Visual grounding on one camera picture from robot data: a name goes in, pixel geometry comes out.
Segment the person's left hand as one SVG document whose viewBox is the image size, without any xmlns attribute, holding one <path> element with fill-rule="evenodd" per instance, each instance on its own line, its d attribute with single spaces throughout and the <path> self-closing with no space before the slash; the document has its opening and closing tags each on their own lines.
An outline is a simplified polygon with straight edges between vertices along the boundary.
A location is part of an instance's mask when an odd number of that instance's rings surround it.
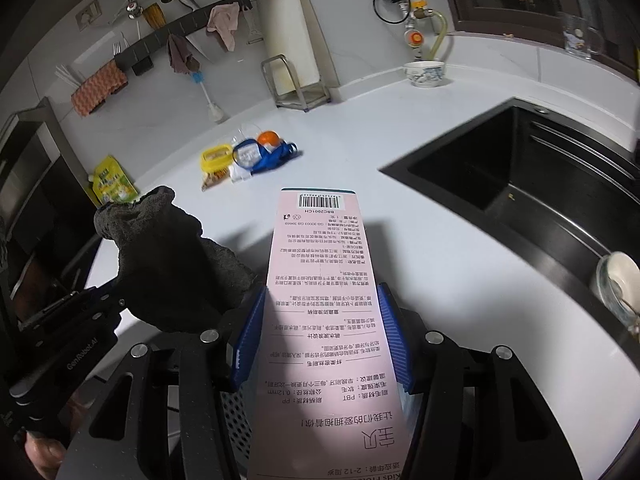
<svg viewBox="0 0 640 480">
<path fill-rule="evenodd" d="M 43 479 L 54 480 L 58 475 L 66 448 L 57 440 L 26 434 L 25 452 L 32 466 Z"/>
</svg>

